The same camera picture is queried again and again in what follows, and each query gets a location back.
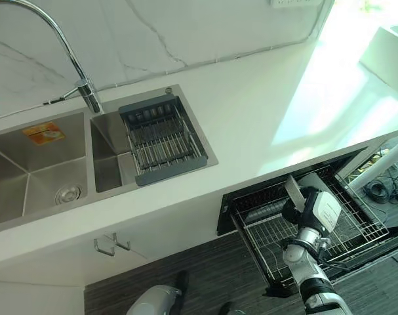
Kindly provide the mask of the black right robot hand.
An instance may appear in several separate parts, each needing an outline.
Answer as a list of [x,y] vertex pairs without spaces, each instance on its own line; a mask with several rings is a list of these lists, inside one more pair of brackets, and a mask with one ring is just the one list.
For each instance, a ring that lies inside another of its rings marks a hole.
[[312,228],[326,238],[336,227],[342,210],[340,203],[330,192],[313,186],[302,187],[300,191],[305,198],[304,210],[299,212],[289,198],[282,208],[282,217],[299,229]]

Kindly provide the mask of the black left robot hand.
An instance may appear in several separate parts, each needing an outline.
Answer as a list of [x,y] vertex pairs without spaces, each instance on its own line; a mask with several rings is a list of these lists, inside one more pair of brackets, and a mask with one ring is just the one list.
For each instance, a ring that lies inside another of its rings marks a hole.
[[175,288],[181,291],[180,295],[177,295],[173,306],[171,307],[170,314],[181,314],[186,298],[187,290],[189,285],[189,272],[182,270],[177,274],[175,281]]

